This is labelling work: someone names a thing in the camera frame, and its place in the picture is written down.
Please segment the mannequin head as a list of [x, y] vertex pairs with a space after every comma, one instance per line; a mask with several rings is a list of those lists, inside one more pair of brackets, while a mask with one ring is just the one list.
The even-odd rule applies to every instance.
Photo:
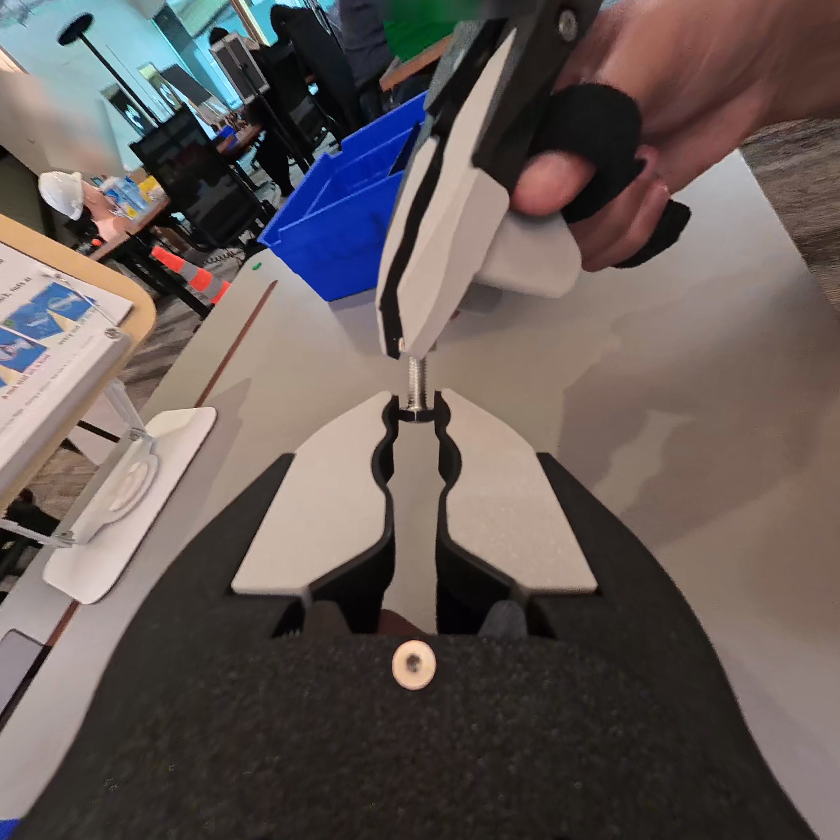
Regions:
[[125, 217], [118, 215], [119, 206], [96, 186], [81, 182], [83, 201], [93, 223], [98, 230], [99, 238], [110, 242], [118, 237], [125, 229]]

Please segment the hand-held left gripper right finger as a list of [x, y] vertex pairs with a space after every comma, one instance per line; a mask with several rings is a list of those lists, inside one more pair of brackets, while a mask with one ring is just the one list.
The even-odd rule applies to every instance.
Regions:
[[437, 630], [476, 634], [512, 601], [590, 596], [595, 575], [546, 470], [513, 427], [450, 389], [436, 393]]

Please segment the small display on pole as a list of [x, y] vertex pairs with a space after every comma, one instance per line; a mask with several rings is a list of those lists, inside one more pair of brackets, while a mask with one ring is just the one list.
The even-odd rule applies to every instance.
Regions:
[[211, 45], [211, 52], [243, 104], [262, 98], [270, 90], [268, 80], [239, 33], [231, 32], [218, 40]]

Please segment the black floor lamp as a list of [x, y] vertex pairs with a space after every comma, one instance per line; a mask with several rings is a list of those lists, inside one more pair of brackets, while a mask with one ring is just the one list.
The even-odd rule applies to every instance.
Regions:
[[93, 23], [94, 17], [91, 13], [78, 15], [58, 33], [56, 37], [57, 44], [61, 47], [68, 47], [76, 42], [81, 42], [91, 52], [95, 59], [108, 71], [120, 88], [125, 92], [127, 97], [146, 116], [153, 126], [156, 128], [159, 127], [161, 123], [155, 113], [144, 103], [140, 95], [118, 73], [116, 68], [108, 62], [101, 51], [90, 41], [88, 37], [88, 30], [91, 26], [93, 26]]

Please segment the silver bolt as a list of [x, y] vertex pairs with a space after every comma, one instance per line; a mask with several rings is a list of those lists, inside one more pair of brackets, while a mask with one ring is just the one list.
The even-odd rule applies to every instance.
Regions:
[[434, 408], [427, 402], [427, 360], [408, 358], [408, 385], [406, 406], [400, 409], [401, 422], [425, 424], [434, 420]]

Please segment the orange traffic cone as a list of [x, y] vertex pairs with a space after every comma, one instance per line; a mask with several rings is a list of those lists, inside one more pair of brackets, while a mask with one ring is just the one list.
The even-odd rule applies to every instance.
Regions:
[[208, 269], [185, 260], [167, 248], [155, 245], [152, 247], [150, 254], [168, 270], [186, 280], [189, 287], [204, 295], [214, 306], [222, 300], [226, 291], [230, 288], [229, 281], [216, 277]]

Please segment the document stand with wooden board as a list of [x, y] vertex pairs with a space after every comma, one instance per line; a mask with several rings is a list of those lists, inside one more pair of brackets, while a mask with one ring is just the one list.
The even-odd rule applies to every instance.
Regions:
[[[140, 418], [119, 373], [148, 337], [156, 319], [151, 297], [122, 274], [63, 246], [36, 231], [2, 216], [2, 245], [9, 245], [48, 267], [94, 287], [129, 299], [133, 309], [121, 325], [127, 340], [107, 370], [92, 383], [89, 393], [37, 449], [25, 451], [2, 464], [2, 536], [15, 535], [52, 550], [44, 581], [75, 602], [98, 602], [117, 583], [165, 503], [193, 462], [213, 429], [217, 413], [212, 407], [194, 407], [159, 413], [150, 421]], [[26, 518], [9, 512], [27, 482], [56, 452], [99, 398], [105, 398], [127, 428], [118, 438], [111, 466], [69, 527], [54, 525], [42, 532]]]

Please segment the black office chair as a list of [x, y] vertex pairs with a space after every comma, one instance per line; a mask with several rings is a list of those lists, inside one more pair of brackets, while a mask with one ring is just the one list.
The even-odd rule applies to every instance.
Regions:
[[205, 244], [234, 246], [245, 232], [257, 237], [274, 213], [261, 202], [207, 136], [189, 108], [182, 108], [129, 145]]

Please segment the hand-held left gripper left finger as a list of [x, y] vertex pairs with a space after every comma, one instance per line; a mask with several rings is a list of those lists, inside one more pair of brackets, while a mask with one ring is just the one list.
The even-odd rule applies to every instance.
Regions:
[[338, 606], [373, 634], [396, 566], [392, 493], [398, 398], [379, 392], [322, 426], [291, 457], [234, 575], [238, 595]]

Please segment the black bin divider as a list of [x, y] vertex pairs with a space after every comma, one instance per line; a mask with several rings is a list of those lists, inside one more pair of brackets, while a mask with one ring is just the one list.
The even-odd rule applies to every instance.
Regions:
[[406, 141], [402, 146], [399, 154], [396, 156], [395, 161], [388, 173], [389, 177], [404, 172], [410, 160], [412, 159], [415, 146], [417, 145], [417, 138], [419, 135], [419, 130], [421, 129], [421, 124], [417, 123], [413, 126], [413, 128], [416, 131], [413, 130], [406, 137]]

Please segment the person's right hand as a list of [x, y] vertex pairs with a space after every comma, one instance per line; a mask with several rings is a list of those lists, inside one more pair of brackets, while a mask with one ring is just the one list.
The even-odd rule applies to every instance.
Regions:
[[555, 89], [597, 83], [634, 99], [644, 168], [570, 226], [583, 269], [635, 256], [669, 198], [755, 132], [837, 118], [838, 67], [838, 1], [620, 2], [599, 13]]

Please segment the stack of green bins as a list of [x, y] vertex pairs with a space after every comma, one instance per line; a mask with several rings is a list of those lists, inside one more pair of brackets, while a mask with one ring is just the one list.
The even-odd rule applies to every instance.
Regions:
[[428, 16], [414, 20], [383, 19], [385, 38], [394, 54], [415, 55], [451, 35], [457, 24]]

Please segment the white wipes canister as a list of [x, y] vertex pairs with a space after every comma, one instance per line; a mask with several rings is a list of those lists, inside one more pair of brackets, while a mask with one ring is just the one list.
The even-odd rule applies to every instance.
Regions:
[[148, 199], [137, 183], [127, 175], [111, 176], [103, 181], [99, 188], [120, 207], [120, 212], [127, 217], [135, 218], [148, 211]]

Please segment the printed instruction sheet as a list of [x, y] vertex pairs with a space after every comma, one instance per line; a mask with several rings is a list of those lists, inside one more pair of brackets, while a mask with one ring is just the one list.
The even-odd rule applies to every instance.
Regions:
[[1, 456], [37, 449], [127, 346], [132, 302], [1, 246]]

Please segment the white hard hat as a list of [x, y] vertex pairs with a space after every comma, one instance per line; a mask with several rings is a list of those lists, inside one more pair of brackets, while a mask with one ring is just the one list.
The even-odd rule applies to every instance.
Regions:
[[85, 212], [85, 192], [81, 173], [49, 171], [38, 176], [40, 196], [52, 209], [78, 221]]

